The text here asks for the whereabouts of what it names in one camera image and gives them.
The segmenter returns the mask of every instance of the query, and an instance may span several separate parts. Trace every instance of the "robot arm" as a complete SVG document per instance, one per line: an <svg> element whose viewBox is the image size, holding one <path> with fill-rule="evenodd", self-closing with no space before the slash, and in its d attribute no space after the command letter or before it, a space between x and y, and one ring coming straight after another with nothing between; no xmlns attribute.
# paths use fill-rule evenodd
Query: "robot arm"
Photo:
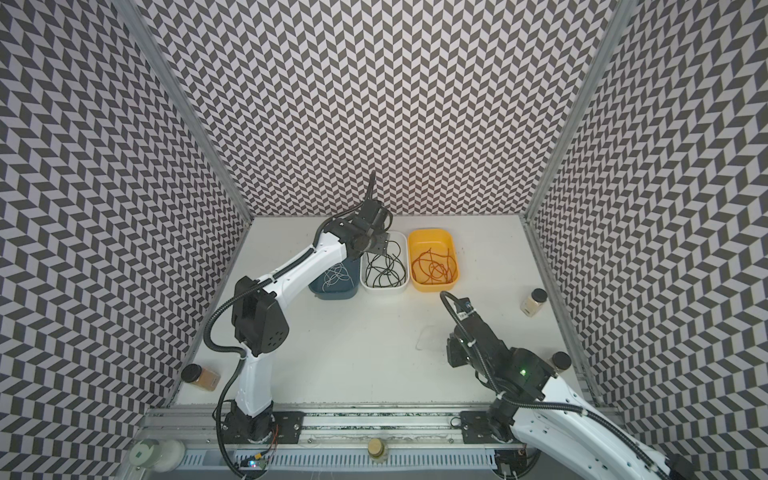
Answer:
<svg viewBox="0 0 768 480"><path fill-rule="evenodd" d="M630 437L582 399L544 360L510 348L483 322L468 298L440 294L456 322L447 353L453 367L469 364L494 390L486 412L494 436L517 439L595 480L691 480L692 465Z"/></svg>
<svg viewBox="0 0 768 480"><path fill-rule="evenodd" d="M251 442L263 442L272 433L272 365L274 351L290 331L283 311L306 286L347 257L365 252L385 253L392 214L372 198L374 177L362 203L323 221L311 245L281 267L256 280L245 276L235 285L235 296L225 302L208 321L204 341L217 352L241 355L240 384L224 422L227 429ZM232 324L240 347L218 346L210 331L220 314L232 306ZM220 397L217 412L220 414Z"/></svg>

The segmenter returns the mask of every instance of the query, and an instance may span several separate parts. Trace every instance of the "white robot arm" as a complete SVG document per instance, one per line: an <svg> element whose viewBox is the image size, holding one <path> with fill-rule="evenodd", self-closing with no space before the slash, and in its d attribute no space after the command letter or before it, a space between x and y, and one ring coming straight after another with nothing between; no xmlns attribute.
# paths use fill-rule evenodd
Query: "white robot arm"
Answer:
<svg viewBox="0 0 768 480"><path fill-rule="evenodd" d="M629 436L581 398L533 352L510 349L469 302L441 292L456 323L448 338L449 365L471 365L496 398L486 412L502 442L517 439L594 480L691 480L693 466Z"/></svg>

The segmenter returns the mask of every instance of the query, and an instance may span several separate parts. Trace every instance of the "patterned panel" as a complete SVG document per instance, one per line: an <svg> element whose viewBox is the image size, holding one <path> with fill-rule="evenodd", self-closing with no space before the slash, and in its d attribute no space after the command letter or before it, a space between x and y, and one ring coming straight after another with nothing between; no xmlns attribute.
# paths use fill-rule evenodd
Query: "patterned panel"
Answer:
<svg viewBox="0 0 768 480"><path fill-rule="evenodd" d="M615 0L140 0L256 215L523 210Z"/></svg>
<svg viewBox="0 0 768 480"><path fill-rule="evenodd" d="M243 221L105 0L0 23L0 477L109 475Z"/></svg>
<svg viewBox="0 0 768 480"><path fill-rule="evenodd" d="M607 399L768 478L768 2L640 2L537 228Z"/></svg>

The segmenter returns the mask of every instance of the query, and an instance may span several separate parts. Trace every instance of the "yellow bin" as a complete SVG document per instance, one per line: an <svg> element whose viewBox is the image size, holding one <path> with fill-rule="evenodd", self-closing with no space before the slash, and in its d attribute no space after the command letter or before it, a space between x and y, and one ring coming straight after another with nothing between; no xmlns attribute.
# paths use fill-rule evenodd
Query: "yellow bin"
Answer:
<svg viewBox="0 0 768 480"><path fill-rule="evenodd" d="M408 235L413 286L419 292L450 290L458 280L456 249L442 228L414 230Z"/></svg>

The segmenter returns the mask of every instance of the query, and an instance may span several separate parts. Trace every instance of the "spice jar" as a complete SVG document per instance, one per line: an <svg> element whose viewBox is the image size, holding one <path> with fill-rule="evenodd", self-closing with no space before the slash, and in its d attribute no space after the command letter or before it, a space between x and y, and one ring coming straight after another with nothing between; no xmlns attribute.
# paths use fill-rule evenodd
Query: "spice jar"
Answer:
<svg viewBox="0 0 768 480"><path fill-rule="evenodd" d="M220 378L221 376L218 373L204 369L196 363L190 363L184 367L184 370L181 370L181 379L183 381L199 386L208 392L213 392L216 389Z"/></svg>
<svg viewBox="0 0 768 480"><path fill-rule="evenodd" d="M536 312L541 310L546 301L547 292L545 292L544 289L537 288L523 301L523 304L520 305L520 310L522 310L525 315L533 316Z"/></svg>

